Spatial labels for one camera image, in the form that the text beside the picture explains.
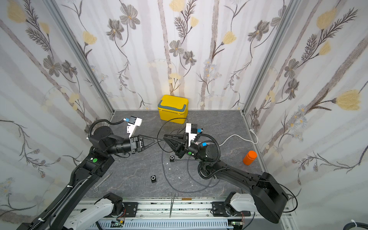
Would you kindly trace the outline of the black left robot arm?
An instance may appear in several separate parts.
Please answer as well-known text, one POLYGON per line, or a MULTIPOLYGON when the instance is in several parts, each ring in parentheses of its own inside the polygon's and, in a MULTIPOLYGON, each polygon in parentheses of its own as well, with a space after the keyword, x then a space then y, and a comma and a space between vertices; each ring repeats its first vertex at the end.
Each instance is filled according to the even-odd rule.
POLYGON ((57 198, 30 223, 22 223, 19 230, 65 230, 65 223, 84 197, 114 163, 114 156, 120 153, 134 154, 160 142, 160 139, 144 135, 133 136, 134 130, 141 125, 137 117, 125 118, 118 124, 127 122, 128 138, 117 136, 107 119, 93 122, 88 130, 87 139, 92 144, 87 157, 76 166, 69 183, 57 198))

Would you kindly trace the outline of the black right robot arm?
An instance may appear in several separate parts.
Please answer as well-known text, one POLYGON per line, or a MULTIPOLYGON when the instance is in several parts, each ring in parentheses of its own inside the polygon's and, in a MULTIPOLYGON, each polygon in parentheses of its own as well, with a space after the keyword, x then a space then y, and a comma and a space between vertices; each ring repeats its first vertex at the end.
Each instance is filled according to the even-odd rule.
POLYGON ((248 173, 221 161, 220 146, 208 134, 198 134, 194 140, 189 140, 184 134, 166 134, 163 140, 179 158, 190 155, 198 160, 197 171, 202 179, 215 177, 246 190, 252 196, 258 213, 272 223, 279 223, 288 196, 271 174, 248 173))

